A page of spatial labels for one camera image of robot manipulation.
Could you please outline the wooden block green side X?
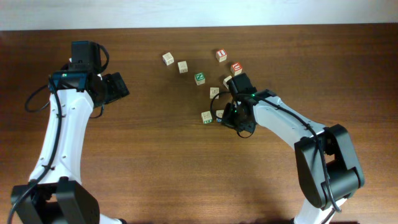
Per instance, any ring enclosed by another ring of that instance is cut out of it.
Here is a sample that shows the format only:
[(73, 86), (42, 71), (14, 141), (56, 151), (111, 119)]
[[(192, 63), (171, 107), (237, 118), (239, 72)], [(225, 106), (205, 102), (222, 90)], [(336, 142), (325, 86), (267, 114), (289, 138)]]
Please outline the wooden block green side X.
[(213, 121), (213, 117), (210, 111), (205, 111), (201, 113), (201, 118), (203, 121), (203, 124), (208, 124)]

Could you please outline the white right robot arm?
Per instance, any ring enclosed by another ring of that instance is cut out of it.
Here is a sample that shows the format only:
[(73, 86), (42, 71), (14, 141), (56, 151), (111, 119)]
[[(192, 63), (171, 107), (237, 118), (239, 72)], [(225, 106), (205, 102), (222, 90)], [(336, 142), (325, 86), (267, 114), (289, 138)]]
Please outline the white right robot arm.
[(225, 106), (222, 125), (250, 135), (262, 126), (294, 150), (305, 200), (290, 222), (330, 223), (365, 184), (348, 130), (340, 124), (327, 127), (306, 118), (273, 91), (257, 91), (245, 73), (226, 78), (224, 84), (232, 100)]

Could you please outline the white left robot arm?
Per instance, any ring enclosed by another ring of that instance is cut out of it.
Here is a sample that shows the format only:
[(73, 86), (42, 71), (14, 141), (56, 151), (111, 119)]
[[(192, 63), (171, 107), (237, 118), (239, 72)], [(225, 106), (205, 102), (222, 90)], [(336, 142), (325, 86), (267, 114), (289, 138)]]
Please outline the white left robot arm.
[(72, 56), (49, 76), (49, 122), (39, 159), (25, 185), (15, 185), (7, 222), (18, 215), (22, 223), (124, 223), (100, 212), (97, 199), (81, 182), (81, 155), (88, 121), (95, 108), (128, 96), (120, 73), (105, 74), (109, 57), (104, 46), (72, 42)]

